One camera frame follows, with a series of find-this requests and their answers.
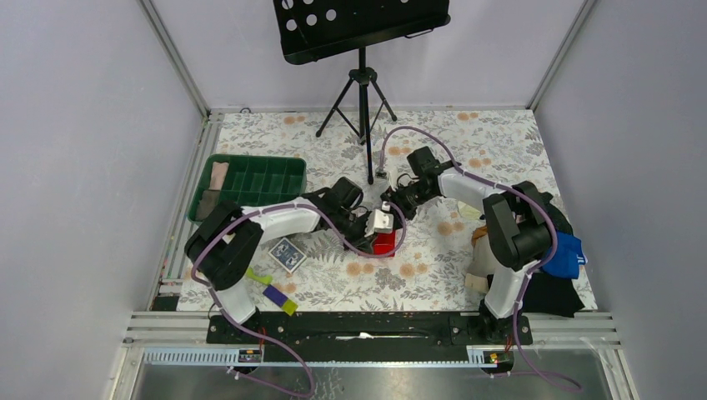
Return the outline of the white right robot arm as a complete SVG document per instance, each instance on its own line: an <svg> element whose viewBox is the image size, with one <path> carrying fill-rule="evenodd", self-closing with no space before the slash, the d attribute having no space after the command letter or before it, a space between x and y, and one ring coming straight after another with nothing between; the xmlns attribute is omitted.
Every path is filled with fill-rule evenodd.
<svg viewBox="0 0 707 400"><path fill-rule="evenodd" d="M478 321L479 335L499 343L511 332L509 317L520 308L523 280L556 243L556 231L538 188L530 181L513 186L472 177L455 161L440 162L429 147L408 155L413 181L381 194L403 213L394 226L414 219L418 207L435 198L468 204L485 217L490 252L498 262Z"/></svg>

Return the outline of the red underwear white trim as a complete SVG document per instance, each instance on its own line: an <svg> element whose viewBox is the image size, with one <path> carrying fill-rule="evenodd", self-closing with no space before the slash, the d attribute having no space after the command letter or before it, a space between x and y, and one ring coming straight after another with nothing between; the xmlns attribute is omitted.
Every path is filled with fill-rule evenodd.
<svg viewBox="0 0 707 400"><path fill-rule="evenodd" d="M386 254L389 258L395 255L394 249L396 246L396 232L378 233L372 242L372 249L375 255Z"/></svg>

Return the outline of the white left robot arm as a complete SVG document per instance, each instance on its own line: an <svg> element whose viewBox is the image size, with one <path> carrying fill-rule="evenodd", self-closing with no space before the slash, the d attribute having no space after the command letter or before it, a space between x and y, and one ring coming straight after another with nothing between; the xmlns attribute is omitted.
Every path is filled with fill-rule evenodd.
<svg viewBox="0 0 707 400"><path fill-rule="evenodd" d="M261 207L223 201L200 223L184 246L197 280L229 316L227 332L241 343L258 334L257 307L248 294L246 272L262 243L330 229L347 248L372 253L379 211L357 213L363 192L347 178L332 187Z"/></svg>

